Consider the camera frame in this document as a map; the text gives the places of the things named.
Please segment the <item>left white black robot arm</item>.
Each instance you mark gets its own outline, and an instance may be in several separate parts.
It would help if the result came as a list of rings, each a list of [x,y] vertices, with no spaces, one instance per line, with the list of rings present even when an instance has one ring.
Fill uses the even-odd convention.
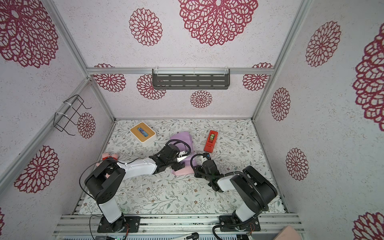
[[[145,159],[122,163],[112,156],[103,157],[100,164],[85,179],[84,184],[107,223],[123,224],[125,217],[115,198],[123,180],[155,175],[167,168],[180,170],[185,167],[182,160],[191,153],[192,149],[188,144],[171,140],[158,153]]]

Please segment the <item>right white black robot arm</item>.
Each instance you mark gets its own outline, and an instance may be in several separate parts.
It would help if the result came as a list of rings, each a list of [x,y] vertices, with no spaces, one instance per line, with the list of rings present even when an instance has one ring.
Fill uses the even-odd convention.
[[[201,165],[192,166],[192,169],[195,177],[208,181],[215,192],[236,191],[239,194],[243,203],[234,211],[232,224],[244,223],[269,211],[270,202],[278,195],[275,186],[252,166],[221,174],[213,160],[205,160]]]

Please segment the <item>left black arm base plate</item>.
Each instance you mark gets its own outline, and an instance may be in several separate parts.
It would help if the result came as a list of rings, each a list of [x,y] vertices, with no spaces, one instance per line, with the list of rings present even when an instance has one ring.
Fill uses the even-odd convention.
[[[141,217],[121,216],[113,223],[109,223],[106,217],[102,217],[97,233],[137,233],[139,231]]]

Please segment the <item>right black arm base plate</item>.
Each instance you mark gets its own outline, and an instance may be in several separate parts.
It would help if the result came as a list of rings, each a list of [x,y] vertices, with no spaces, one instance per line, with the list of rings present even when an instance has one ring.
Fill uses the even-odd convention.
[[[258,217],[252,216],[246,221],[241,221],[235,216],[219,216],[221,232],[259,232],[261,225]]]

